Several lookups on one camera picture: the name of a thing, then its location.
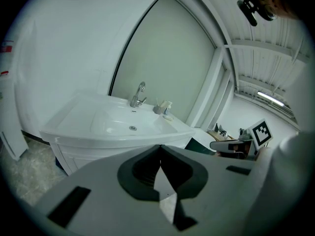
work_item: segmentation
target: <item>ceiling light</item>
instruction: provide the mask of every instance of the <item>ceiling light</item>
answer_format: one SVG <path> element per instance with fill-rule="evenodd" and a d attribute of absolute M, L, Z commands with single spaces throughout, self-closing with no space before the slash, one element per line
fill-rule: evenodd
<path fill-rule="evenodd" d="M 274 97 L 272 97 L 272 96 L 270 96 L 270 95 L 265 94 L 264 92 L 258 91 L 258 94 L 259 94 L 260 96 L 262 96 L 262 97 L 267 98 L 268 100 L 273 101 L 274 103 L 277 103 L 278 105 L 280 105 L 280 106 L 282 106 L 282 107 L 284 106 L 284 103 L 283 103 L 283 102 L 281 102 L 281 101 L 275 99 Z"/>

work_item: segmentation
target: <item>ceiling beam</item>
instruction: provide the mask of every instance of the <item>ceiling beam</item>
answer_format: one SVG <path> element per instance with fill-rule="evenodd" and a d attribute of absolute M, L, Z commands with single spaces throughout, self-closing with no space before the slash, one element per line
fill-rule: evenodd
<path fill-rule="evenodd" d="M 295 61 L 296 61 L 296 59 L 297 59 L 297 57 L 298 57 L 298 55 L 300 53 L 302 44 L 303 44 L 303 38 L 301 39 L 300 44 L 299 44 L 298 48 L 296 49 L 295 54 L 292 57 L 292 65 L 295 63 Z"/>
<path fill-rule="evenodd" d="M 202 84 L 199 95 L 197 96 L 195 104 L 186 120 L 186 124 L 190 127 L 196 127 L 196 124 L 208 103 L 210 95 L 213 93 L 213 88 L 222 65 L 223 50 L 224 48 L 215 49 L 205 81 Z"/>
<path fill-rule="evenodd" d="M 213 100 L 211 107 L 210 107 L 210 110 L 208 111 L 203 123 L 200 126 L 200 128 L 203 131 L 207 131 L 207 128 L 209 127 L 213 117 L 215 116 L 215 114 L 216 114 L 216 112 L 220 106 L 220 103 L 224 97 L 224 93 L 226 91 L 228 82 L 230 80 L 230 75 L 231 75 L 231 71 L 225 71 L 224 72 L 224 75 L 223 75 L 220 87 L 218 89 L 218 92 L 215 96 L 215 99 Z"/>
<path fill-rule="evenodd" d="M 299 125 L 296 122 L 294 122 L 293 120 L 288 118 L 287 115 L 285 115 L 285 114 L 281 113 L 280 111 L 278 111 L 278 110 L 268 106 L 267 104 L 262 103 L 260 101 L 257 101 L 255 99 L 252 99 L 252 98 L 248 97 L 246 94 L 243 94 L 243 93 L 236 93 L 235 92 L 234 95 L 239 97 L 239 98 L 242 98 L 242 99 L 244 99 L 246 101 L 249 101 L 249 102 L 251 102 L 251 103 L 253 103 L 253 104 L 255 104 L 255 105 L 259 106 L 259 107 L 262 107 L 262 108 L 270 111 L 271 113 L 275 114 L 277 117 L 280 117 L 281 119 L 283 119 L 287 123 L 291 124 L 298 131 L 300 130 Z"/>
<path fill-rule="evenodd" d="M 242 76 L 242 75 L 239 76 L 239 81 L 249 83 L 249 84 L 253 85 L 256 88 L 258 87 L 257 88 L 258 90 L 259 90 L 259 88 L 261 88 L 262 91 L 265 91 L 268 94 L 273 94 L 273 90 L 275 89 L 275 87 L 272 86 L 272 85 L 269 85 L 269 84 L 264 83 L 262 81 L 254 80 L 252 78 L 245 77 L 245 76 Z M 284 98 L 284 94 L 285 94 L 285 91 L 282 91 L 280 89 L 276 89 L 275 92 L 274 92 L 275 96 L 280 96 L 281 98 Z"/>
<path fill-rule="evenodd" d="M 292 49 L 285 48 L 279 45 L 269 44 L 260 41 L 251 41 L 251 40 L 231 40 L 231 44 L 224 45 L 226 48 L 239 48 L 239 49 L 251 49 L 251 50 L 265 50 L 269 52 L 274 52 L 277 55 L 294 60 L 299 60 L 303 63 L 308 63 L 309 58 L 302 54 L 295 53 Z"/>
<path fill-rule="evenodd" d="M 230 107 L 229 104 L 229 99 L 232 97 L 233 98 L 233 92 L 234 92 L 234 86 L 235 84 L 231 81 L 227 83 L 226 90 L 224 92 L 223 98 L 221 100 L 221 103 L 219 104 L 219 107 L 215 113 L 215 115 L 212 118 L 212 121 L 209 125 L 209 129 L 213 129 L 216 123 L 218 122 L 220 117 L 224 116 L 224 113 L 226 110 Z"/>

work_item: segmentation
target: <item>chrome faucet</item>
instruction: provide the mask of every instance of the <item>chrome faucet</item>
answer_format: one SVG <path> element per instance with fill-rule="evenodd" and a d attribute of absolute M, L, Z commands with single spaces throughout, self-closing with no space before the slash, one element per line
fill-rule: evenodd
<path fill-rule="evenodd" d="M 138 105 L 142 105 L 146 100 L 147 98 L 145 97 L 142 101 L 141 100 L 138 100 L 138 95 L 139 95 L 139 92 L 141 90 L 141 92 L 144 92 L 144 89 L 146 88 L 146 84 L 145 82 L 141 82 L 138 89 L 137 89 L 137 92 L 136 94 L 133 96 L 132 98 L 132 101 L 130 102 L 130 106 L 135 108 L 136 107 L 136 104 Z"/>

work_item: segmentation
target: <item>white sink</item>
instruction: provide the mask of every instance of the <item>white sink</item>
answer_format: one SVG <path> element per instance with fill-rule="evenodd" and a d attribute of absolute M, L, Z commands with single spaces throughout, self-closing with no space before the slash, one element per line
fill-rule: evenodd
<path fill-rule="evenodd" d="M 151 136 L 177 133 L 177 130 L 152 110 L 112 102 L 96 112 L 91 132 L 108 136 Z"/>
<path fill-rule="evenodd" d="M 194 130 L 171 115 L 169 121 L 153 106 L 130 107 L 125 99 L 78 94 L 42 127 L 42 139 L 81 148 L 126 148 L 187 139 Z"/>

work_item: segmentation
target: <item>concrete floor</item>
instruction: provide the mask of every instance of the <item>concrete floor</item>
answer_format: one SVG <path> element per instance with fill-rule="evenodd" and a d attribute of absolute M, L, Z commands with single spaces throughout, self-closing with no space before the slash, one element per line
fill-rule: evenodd
<path fill-rule="evenodd" d="M 16 197 L 34 206 L 51 187 L 66 177 L 55 165 L 55 155 L 50 146 L 26 138 L 29 149 L 15 161 L 3 146 L 0 168 Z"/>
<path fill-rule="evenodd" d="M 25 139 L 29 149 L 22 154 L 19 161 L 12 159 L 3 146 L 0 152 L 0 169 L 11 192 L 34 206 L 43 194 L 67 175 L 55 165 L 55 155 L 50 146 L 29 138 Z M 177 194 L 161 168 L 154 189 L 160 192 L 161 211 L 172 223 Z"/>

